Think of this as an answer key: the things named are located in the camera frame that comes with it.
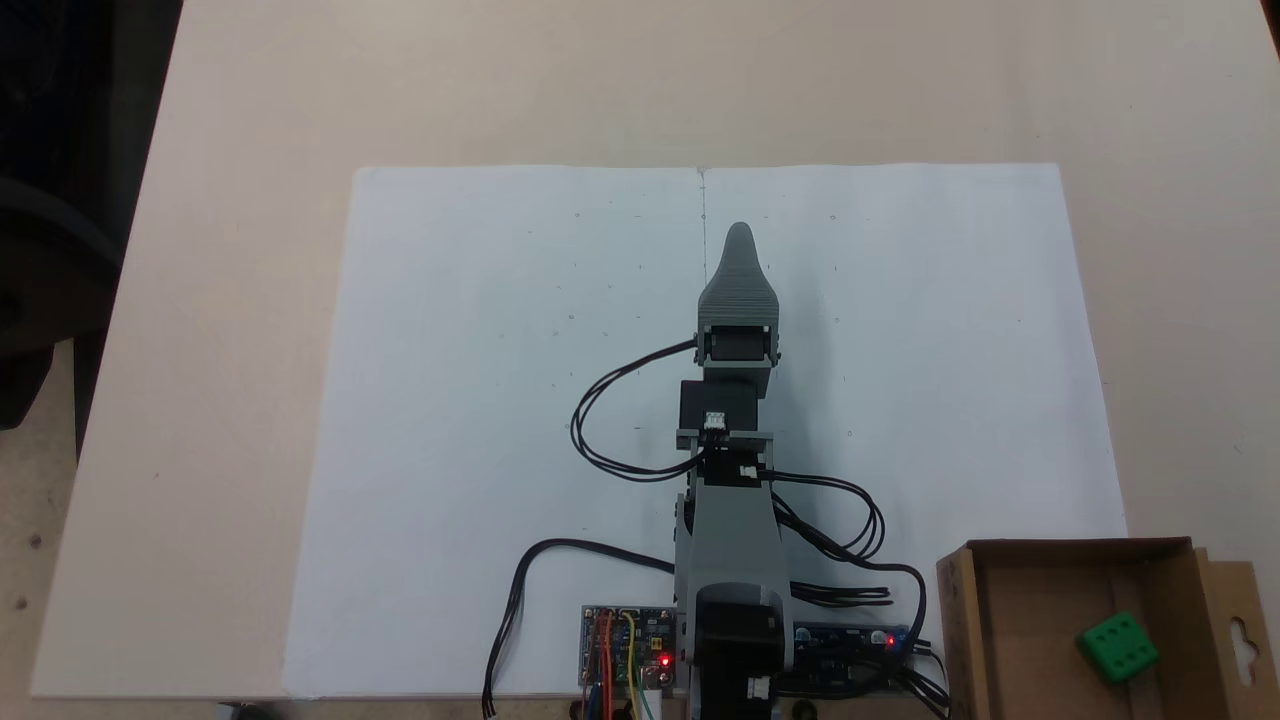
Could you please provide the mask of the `grey curved ribbed gripper finger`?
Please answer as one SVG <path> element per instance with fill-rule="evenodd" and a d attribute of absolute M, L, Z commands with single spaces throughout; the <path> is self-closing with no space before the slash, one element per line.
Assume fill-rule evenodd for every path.
<path fill-rule="evenodd" d="M 745 222 L 733 223 L 716 273 L 698 300 L 698 327 L 776 327 L 778 296 L 760 264 L 754 233 Z"/>

